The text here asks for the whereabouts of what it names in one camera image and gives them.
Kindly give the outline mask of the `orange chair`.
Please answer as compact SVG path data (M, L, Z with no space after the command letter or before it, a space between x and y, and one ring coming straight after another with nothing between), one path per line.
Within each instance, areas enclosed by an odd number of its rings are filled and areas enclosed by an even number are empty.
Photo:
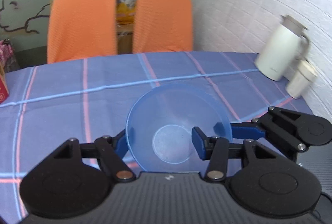
M137 0L133 53L193 49L191 0Z
M53 0L47 63L118 54L116 0Z

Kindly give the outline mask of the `translucent blue plastic bowl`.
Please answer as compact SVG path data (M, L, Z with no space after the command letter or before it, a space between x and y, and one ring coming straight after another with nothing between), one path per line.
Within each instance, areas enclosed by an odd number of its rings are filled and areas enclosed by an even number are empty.
M208 136L232 140L231 124L223 104L193 86L156 87L131 108L126 140L133 158L146 172L204 172L191 140L194 127Z

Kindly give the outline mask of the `white thermos jug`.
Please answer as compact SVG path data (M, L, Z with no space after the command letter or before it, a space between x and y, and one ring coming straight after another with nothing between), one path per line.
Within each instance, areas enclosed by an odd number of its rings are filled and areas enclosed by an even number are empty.
M281 18L281 24L254 62L263 75L274 81L283 77L294 60L305 58L310 48L310 39L305 34L307 27L290 15Z

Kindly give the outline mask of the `red cracker box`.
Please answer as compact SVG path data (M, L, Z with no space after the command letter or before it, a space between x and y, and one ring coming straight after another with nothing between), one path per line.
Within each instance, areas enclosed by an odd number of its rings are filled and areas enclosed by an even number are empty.
M9 90L7 88L5 71L0 64L0 103L3 103L9 97Z

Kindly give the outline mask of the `blue plaid tablecloth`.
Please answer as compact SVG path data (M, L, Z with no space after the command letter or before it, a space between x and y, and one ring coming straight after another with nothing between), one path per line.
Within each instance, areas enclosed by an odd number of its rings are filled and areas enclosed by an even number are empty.
M253 53L170 52L95 57L28 67L6 75L1 104L1 216L25 216L18 186L25 174L68 138L90 143L116 135L132 105L157 86L181 83L222 102L232 122L269 106L310 113L254 65Z

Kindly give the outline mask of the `right orange chair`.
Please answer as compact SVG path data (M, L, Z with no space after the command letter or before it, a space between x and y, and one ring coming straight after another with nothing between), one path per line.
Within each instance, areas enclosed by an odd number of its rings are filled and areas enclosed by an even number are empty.
M133 53L193 49L191 0L137 0Z

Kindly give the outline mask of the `white travel mug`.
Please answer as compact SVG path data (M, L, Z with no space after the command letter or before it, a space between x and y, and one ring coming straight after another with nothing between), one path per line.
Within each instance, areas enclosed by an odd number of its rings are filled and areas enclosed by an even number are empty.
M298 63L297 70L286 86L286 92L294 99L298 99L316 80L317 71L306 59Z

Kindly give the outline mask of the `left orange chair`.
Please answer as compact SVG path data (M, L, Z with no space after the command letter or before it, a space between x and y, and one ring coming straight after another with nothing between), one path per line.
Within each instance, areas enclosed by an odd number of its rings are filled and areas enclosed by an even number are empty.
M47 63L118 54L116 0L53 0Z

